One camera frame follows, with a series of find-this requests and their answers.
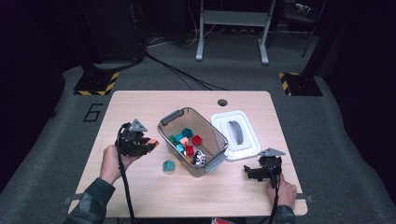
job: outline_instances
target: red block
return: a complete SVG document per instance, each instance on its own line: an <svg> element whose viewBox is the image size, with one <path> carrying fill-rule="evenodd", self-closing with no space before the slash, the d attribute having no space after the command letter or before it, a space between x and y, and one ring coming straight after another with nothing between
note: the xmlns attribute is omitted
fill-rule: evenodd
<svg viewBox="0 0 396 224"><path fill-rule="evenodd" d="M197 134L197 135L195 135L195 136L191 139L191 141L192 141L196 146L199 146L199 145L201 145L201 143L202 143L202 138Z"/></svg>
<svg viewBox="0 0 396 224"><path fill-rule="evenodd" d="M192 146L185 146L185 151L188 156L194 155L194 148Z"/></svg>

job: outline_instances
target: gray plastic bin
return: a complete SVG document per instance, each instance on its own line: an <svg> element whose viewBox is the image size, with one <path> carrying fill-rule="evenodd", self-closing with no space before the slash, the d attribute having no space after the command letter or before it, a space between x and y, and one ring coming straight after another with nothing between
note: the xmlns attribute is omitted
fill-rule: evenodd
<svg viewBox="0 0 396 224"><path fill-rule="evenodd" d="M190 138L189 140L195 152L196 150L201 150L205 154L204 165L192 164L177 149L177 145L169 140L171 135L181 134L185 128L192 130L193 136L199 135L202 138L202 144L199 146L195 146ZM210 122L192 108L185 107L179 109L161 119L158 124L158 132L165 140L168 149L189 173L195 177L212 172L227 158L224 152L227 149L228 140Z"/></svg>

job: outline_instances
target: teal block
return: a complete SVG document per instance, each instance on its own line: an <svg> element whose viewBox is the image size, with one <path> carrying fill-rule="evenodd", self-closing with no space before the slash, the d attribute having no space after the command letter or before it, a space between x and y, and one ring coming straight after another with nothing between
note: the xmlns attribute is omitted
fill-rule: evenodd
<svg viewBox="0 0 396 224"><path fill-rule="evenodd" d="M191 138L193 136L192 130L188 128L185 128L181 133L183 134L183 136L188 138Z"/></svg>
<svg viewBox="0 0 396 224"><path fill-rule="evenodd" d="M175 163L173 161L165 161L163 163L163 171L174 171Z"/></svg>
<svg viewBox="0 0 396 224"><path fill-rule="evenodd" d="M180 133L180 134L175 135L175 138L177 141L180 141L180 139L184 138L184 136L183 136L183 134Z"/></svg>

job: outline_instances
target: colored block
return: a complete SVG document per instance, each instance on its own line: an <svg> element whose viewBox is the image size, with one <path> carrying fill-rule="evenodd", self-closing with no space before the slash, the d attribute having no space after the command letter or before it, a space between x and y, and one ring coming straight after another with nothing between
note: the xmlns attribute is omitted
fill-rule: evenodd
<svg viewBox="0 0 396 224"><path fill-rule="evenodd" d="M187 137L184 137L184 138L180 139L179 142L181 143L181 145L186 146L189 144L189 139Z"/></svg>
<svg viewBox="0 0 396 224"><path fill-rule="evenodd" d="M191 139L191 141L192 141L196 146L199 146L199 145L201 145L201 143L202 143L202 138L197 134L197 135L195 135L195 136Z"/></svg>
<svg viewBox="0 0 396 224"><path fill-rule="evenodd" d="M177 150L178 150L179 152L181 152L181 153L184 152L184 147L183 147L183 145L178 144L178 145L176 146L176 148L177 148Z"/></svg>
<svg viewBox="0 0 396 224"><path fill-rule="evenodd" d="M192 130L191 129L185 128L181 133L185 137L188 137L188 138L192 137Z"/></svg>
<svg viewBox="0 0 396 224"><path fill-rule="evenodd" d="M176 145L176 144L177 144L177 140L176 140L176 138L175 138L173 135L170 135L170 136L168 137L168 139L169 139L169 141L170 141L173 145Z"/></svg>
<svg viewBox="0 0 396 224"><path fill-rule="evenodd" d="M177 134L177 135L175 135L175 138L176 138L176 141L180 141L180 139L182 139L182 138L184 138L184 136L183 136L183 134Z"/></svg>
<svg viewBox="0 0 396 224"><path fill-rule="evenodd" d="M184 157L185 157L189 162L192 162L192 158L189 157L188 155L184 155Z"/></svg>
<svg viewBox="0 0 396 224"><path fill-rule="evenodd" d="M188 156L193 156L194 155L194 148L192 146L184 146L186 149L186 154Z"/></svg>
<svg viewBox="0 0 396 224"><path fill-rule="evenodd" d="M165 161L163 163L163 171L174 171L175 170L175 163L173 161Z"/></svg>

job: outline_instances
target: small round hole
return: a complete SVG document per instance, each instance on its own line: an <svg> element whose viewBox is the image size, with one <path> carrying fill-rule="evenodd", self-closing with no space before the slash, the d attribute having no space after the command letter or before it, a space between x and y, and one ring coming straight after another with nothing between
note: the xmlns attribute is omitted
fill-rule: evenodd
<svg viewBox="0 0 396 224"><path fill-rule="evenodd" d="M219 99L218 100L218 105L219 106L226 106L228 104L228 102L224 99Z"/></svg>

